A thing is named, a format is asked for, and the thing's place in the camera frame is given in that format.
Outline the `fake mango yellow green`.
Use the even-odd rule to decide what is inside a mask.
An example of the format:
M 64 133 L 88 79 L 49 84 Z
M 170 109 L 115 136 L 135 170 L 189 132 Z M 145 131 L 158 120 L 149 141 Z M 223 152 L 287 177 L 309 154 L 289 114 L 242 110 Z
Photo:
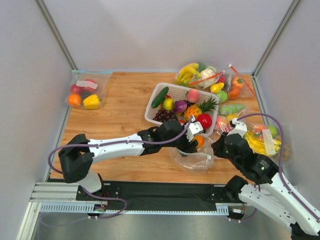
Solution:
M 205 138 L 201 135 L 196 135 L 194 138 L 193 138 L 193 141 L 196 141 L 197 142 L 197 145 L 196 145 L 196 149 L 199 149 L 201 148 L 204 143 L 205 143 Z

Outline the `polka dot zip bag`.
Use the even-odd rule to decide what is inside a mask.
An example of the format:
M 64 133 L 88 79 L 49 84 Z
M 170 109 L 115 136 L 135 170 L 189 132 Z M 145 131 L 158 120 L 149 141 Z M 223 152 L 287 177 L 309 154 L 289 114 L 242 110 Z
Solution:
M 215 163 L 216 156 L 212 149 L 213 140 L 207 136 L 203 137 L 203 145 L 195 153 L 185 153 L 177 148 L 169 148 L 171 159 L 183 170 L 193 174 L 204 174 Z

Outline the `fake yellow apple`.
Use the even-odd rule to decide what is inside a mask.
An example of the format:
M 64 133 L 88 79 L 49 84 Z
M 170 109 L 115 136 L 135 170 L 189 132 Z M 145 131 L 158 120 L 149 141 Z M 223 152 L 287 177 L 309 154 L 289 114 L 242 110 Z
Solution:
M 175 107 L 175 101 L 172 98 L 165 98 L 162 102 L 162 108 L 166 111 L 171 111 Z

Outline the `fake pink peach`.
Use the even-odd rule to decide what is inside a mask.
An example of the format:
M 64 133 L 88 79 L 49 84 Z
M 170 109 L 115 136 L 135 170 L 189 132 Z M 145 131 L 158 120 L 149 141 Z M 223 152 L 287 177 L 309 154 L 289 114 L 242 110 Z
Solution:
M 197 103 L 200 100 L 200 92 L 197 89 L 191 89 L 186 94 L 186 100 L 190 103 Z

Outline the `fake green cucumber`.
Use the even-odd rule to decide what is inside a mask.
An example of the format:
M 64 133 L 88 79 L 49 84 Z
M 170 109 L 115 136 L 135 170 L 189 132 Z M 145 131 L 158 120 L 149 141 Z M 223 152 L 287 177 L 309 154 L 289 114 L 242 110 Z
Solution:
M 165 100 L 168 92 L 169 92 L 169 87 L 168 86 L 164 87 L 153 99 L 151 103 L 151 107 L 153 109 L 157 108 Z

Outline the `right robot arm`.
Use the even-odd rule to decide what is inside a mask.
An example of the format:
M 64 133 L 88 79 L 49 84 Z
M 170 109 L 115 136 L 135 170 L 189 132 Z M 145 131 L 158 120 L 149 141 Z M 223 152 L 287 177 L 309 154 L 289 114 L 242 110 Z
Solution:
M 238 133 L 223 133 L 211 147 L 217 157 L 228 159 L 243 174 L 225 185 L 227 198 L 255 207 L 290 232 L 293 240 L 320 238 L 319 211 L 279 173 L 269 157 L 254 153 Z

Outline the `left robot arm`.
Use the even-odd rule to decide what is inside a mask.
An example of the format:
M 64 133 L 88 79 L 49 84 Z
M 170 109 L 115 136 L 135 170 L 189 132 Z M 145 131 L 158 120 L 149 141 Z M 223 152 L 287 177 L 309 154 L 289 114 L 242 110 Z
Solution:
M 78 134 L 58 153 L 63 180 L 77 183 L 90 193 L 100 191 L 102 180 L 92 173 L 92 164 L 127 156 L 145 156 L 158 153 L 162 148 L 176 148 L 183 153 L 197 151 L 194 137 L 203 133 L 202 125 L 195 119 L 181 124 L 171 118 L 159 126 L 114 139 L 88 139 Z

